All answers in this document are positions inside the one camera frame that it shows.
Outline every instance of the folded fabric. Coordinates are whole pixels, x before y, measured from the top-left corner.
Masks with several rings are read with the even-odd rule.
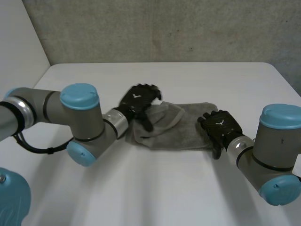
[[[152,150],[212,148],[206,132],[197,123],[199,116],[211,111],[217,111],[217,107],[211,103],[174,105],[162,102],[160,105],[152,105],[146,114],[154,130],[147,132],[141,124],[133,121],[126,134],[126,141]]]

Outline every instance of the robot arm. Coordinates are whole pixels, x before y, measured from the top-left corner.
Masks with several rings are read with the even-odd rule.
[[[218,159],[225,148],[232,162],[271,205],[286,205],[298,198],[301,182],[292,170],[301,151],[300,107],[266,106],[255,142],[242,134],[240,126],[228,112],[208,114],[205,118],[198,121],[215,143],[213,158]]]
[[[67,145],[70,157],[90,166],[137,118],[152,130],[145,110],[155,98],[156,86],[133,86],[118,107],[102,115],[97,90],[90,84],[73,84],[62,90],[18,88],[0,102],[0,141],[38,122],[67,125],[74,139]]]

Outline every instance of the gray concrete wall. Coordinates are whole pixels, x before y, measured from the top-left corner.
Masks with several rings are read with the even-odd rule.
[[[267,62],[301,94],[301,0],[23,0],[51,64]]]

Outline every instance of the white wall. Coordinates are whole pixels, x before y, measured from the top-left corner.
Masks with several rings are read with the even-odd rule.
[[[0,99],[33,87],[50,67],[21,0],[0,1]]]

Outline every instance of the white logo on glove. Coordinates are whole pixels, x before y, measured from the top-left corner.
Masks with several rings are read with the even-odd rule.
[[[224,120],[222,120],[222,122],[220,123],[216,123],[216,125],[222,125],[224,123]]]
[[[141,95],[136,96],[135,93],[133,93],[133,97],[138,98],[138,97],[141,97]]]

